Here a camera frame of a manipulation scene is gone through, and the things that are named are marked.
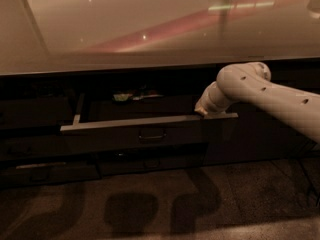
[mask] floor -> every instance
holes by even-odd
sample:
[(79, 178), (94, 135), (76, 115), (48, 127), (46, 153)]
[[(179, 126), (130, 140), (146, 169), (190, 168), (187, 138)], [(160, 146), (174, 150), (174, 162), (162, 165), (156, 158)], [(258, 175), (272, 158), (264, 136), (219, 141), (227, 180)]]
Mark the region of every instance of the floor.
[[(302, 161), (320, 190), (320, 159)], [(229, 164), (0, 192), (0, 239), (320, 239), (297, 160)]]

